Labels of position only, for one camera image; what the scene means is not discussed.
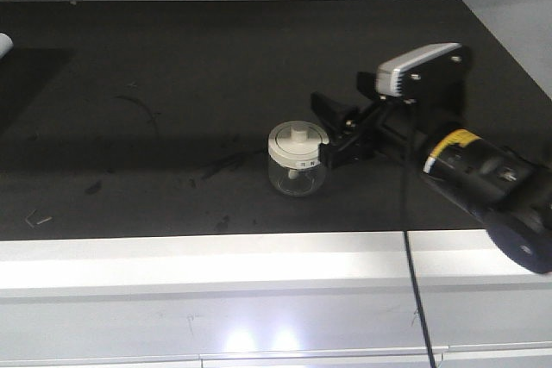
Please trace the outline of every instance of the black cable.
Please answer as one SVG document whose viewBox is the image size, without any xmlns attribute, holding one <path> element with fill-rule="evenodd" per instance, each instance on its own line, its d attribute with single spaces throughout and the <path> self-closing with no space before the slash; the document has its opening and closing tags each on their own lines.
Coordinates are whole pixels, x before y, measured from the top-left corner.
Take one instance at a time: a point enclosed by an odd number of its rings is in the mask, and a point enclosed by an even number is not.
<svg viewBox="0 0 552 368">
<path fill-rule="evenodd" d="M 435 357 L 433 356 L 433 348 L 431 347 L 430 330 L 428 329 L 427 321 L 425 320 L 425 312 L 423 311 L 422 296 L 420 295 L 420 288 L 417 284 L 416 270 L 414 269 L 414 260 L 412 259 L 411 241 L 408 237 L 408 189 L 409 189 L 409 174 L 410 165 L 412 162 L 412 147 L 414 145 L 414 135 L 416 133 L 417 126 L 417 113 L 416 104 L 408 105 L 410 116 L 410 129 L 408 131 L 408 137 L 405 143 L 405 162 L 403 164 L 403 171 L 400 181 L 400 201 L 399 201 L 399 228 L 403 232 L 403 239 L 405 240 L 406 258 L 408 260 L 408 268 L 411 274 L 412 290 L 414 291 L 414 297 L 416 298 L 417 314 L 420 317 L 420 324 L 422 325 L 423 341 L 425 343 L 425 350 L 430 359 L 430 367 L 437 368 Z"/>
</svg>

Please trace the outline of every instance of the small debris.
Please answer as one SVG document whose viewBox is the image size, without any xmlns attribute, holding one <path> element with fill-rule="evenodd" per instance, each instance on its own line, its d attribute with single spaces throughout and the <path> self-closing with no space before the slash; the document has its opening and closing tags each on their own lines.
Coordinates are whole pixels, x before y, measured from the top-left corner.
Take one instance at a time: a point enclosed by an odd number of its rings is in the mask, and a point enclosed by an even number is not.
<svg viewBox="0 0 552 368">
<path fill-rule="evenodd" d="M 42 220 L 39 220 L 38 222 L 36 222 L 36 225 L 40 226 L 41 224 L 44 224 L 51 220 L 53 220 L 53 217 L 49 215 L 48 217 L 44 217 Z"/>
<path fill-rule="evenodd" d="M 25 217 L 25 222 L 32 228 L 35 228 L 35 225 L 30 221 L 30 218 L 36 213 L 36 209 L 31 211 L 27 217 Z"/>
<path fill-rule="evenodd" d="M 98 193 L 102 189 L 102 180 L 98 180 L 96 183 L 91 185 L 85 190 L 85 194 L 91 196 L 92 194 Z"/>
<path fill-rule="evenodd" d="M 228 230 L 229 223 L 230 223 L 230 216 L 229 215 L 224 216 L 223 220 L 216 224 L 215 231 L 217 233 L 224 233 L 226 230 Z"/>
</svg>

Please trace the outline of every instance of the scratch mark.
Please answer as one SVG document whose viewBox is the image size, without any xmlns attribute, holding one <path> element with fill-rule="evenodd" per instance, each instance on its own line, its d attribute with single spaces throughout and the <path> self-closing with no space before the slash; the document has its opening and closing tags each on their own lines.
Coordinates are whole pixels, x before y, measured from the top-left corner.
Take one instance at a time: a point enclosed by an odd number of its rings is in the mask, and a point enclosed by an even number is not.
<svg viewBox="0 0 552 368">
<path fill-rule="evenodd" d="M 390 308 L 387 308 L 386 309 L 386 312 L 394 312 L 396 310 L 399 310 L 400 309 L 400 305 L 395 305 L 395 306 L 391 306 Z"/>
<path fill-rule="evenodd" d="M 141 99 L 129 97 L 126 95 L 117 95 L 115 98 L 122 99 L 123 101 L 129 101 L 130 103 L 134 103 L 142 108 L 149 117 L 148 121 L 154 126 L 155 137 L 160 140 L 161 136 L 159 134 L 159 126 L 157 125 L 157 120 L 155 120 L 155 114 Z"/>
<path fill-rule="evenodd" d="M 266 152 L 267 150 L 265 148 L 261 148 L 259 150 L 250 151 L 250 152 L 234 153 L 232 155 L 229 155 L 228 157 L 224 157 L 222 159 L 216 159 L 215 161 L 209 163 L 206 166 L 205 173 L 203 176 L 201 176 L 201 179 L 206 180 L 208 178 L 211 178 L 226 168 L 234 172 L 235 170 L 240 168 L 250 157 L 257 154 L 263 154 Z"/>
<path fill-rule="evenodd" d="M 195 319 L 194 315 L 188 315 L 186 317 L 186 319 L 188 320 L 188 328 L 190 329 L 190 334 L 191 334 L 191 337 L 192 338 L 195 338 L 195 334 L 193 333 L 193 326 L 191 325 L 191 323 L 193 322 L 193 320 Z"/>
<path fill-rule="evenodd" d="M 98 180 L 96 183 L 91 185 L 85 190 L 85 194 L 91 196 L 92 194 L 98 193 L 102 189 L 102 180 Z"/>
<path fill-rule="evenodd" d="M 417 309 L 416 309 L 416 310 L 414 311 L 414 317 L 412 318 L 411 327 L 414 326 L 414 322 L 416 321 L 417 316 L 418 316 L 418 311 L 417 311 Z"/>
<path fill-rule="evenodd" d="M 30 135 L 27 140 L 28 141 L 37 141 L 39 138 L 39 135 L 38 135 L 38 130 L 36 129 L 32 135 Z"/>
</svg>

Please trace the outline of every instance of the jar lid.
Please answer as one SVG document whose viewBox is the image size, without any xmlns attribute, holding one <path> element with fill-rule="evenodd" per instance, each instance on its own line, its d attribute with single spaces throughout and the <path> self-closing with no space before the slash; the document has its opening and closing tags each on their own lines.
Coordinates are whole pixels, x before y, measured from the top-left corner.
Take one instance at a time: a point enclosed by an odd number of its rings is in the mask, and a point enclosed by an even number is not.
<svg viewBox="0 0 552 368">
<path fill-rule="evenodd" d="M 288 121 L 271 131 L 268 154 L 282 167 L 304 170 L 320 164 L 318 146 L 322 143 L 329 143 L 323 128 L 312 122 Z"/>
</svg>

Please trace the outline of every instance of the yellow label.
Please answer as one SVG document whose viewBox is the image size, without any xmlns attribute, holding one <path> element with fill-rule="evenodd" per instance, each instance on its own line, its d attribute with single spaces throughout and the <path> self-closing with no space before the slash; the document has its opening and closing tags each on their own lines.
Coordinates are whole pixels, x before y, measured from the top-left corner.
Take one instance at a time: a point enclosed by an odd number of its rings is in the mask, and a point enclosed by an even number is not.
<svg viewBox="0 0 552 368">
<path fill-rule="evenodd" d="M 474 133 L 470 133 L 466 129 L 457 129 L 447 135 L 445 138 L 443 138 L 441 142 L 437 144 L 435 148 L 433 148 L 430 157 L 436 159 L 437 157 L 439 157 L 439 154 L 442 153 L 442 150 L 444 150 L 448 146 L 458 144 L 460 147 L 463 148 L 468 144 L 474 142 L 475 140 L 480 140 L 480 137 L 478 137 Z"/>
</svg>

